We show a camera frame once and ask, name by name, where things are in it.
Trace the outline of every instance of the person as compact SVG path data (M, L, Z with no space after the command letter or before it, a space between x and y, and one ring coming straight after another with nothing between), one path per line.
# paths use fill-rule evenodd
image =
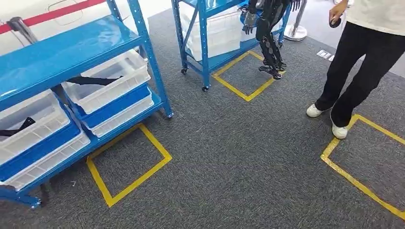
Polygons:
M347 4L348 0L342 0L330 10L332 24L341 17ZM348 10L323 93L307 109L307 115L318 117L331 109L333 134L338 139L346 138L353 109L378 86L404 52L405 0L356 0ZM340 96L350 70L363 55L365 59L359 71Z

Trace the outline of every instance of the stanchion base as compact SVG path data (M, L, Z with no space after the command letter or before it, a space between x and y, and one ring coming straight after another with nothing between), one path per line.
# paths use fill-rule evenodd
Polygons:
M295 35L293 36L292 31L294 29L294 25L288 25L286 26L286 33L284 34L284 38L290 41L302 41L308 34L307 30L302 27L298 26L297 30L295 32Z

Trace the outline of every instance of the hand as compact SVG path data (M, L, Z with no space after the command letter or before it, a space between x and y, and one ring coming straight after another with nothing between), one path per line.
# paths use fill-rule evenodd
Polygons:
M255 23L256 23L256 14L247 12L243 26L243 30L247 35L253 32L253 27L255 26Z
M329 21L334 25L347 8L347 0L342 0L329 11Z
M292 0L291 1L291 11L299 10L301 6L301 0Z

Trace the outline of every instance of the white shirt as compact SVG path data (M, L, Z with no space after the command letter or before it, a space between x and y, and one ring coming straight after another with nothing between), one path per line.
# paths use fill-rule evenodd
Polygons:
M405 0L356 0L348 9L347 21L405 36Z

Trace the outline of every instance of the red stripe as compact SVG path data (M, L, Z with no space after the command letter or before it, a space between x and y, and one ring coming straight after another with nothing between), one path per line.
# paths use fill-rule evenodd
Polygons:
M25 19L24 23L27 26L33 26L33 25L42 23L44 21L49 21L49 20L64 16L69 13L73 13L73 12L76 12L79 10L86 9L91 6L98 5L105 1L106 0L86 0L86 1L79 2L74 5L66 6L66 7L63 7L63 8L48 12L48 13L40 14L40 15L34 16L32 18ZM8 32L10 30L11 30L11 28L7 24L0 26L0 34Z

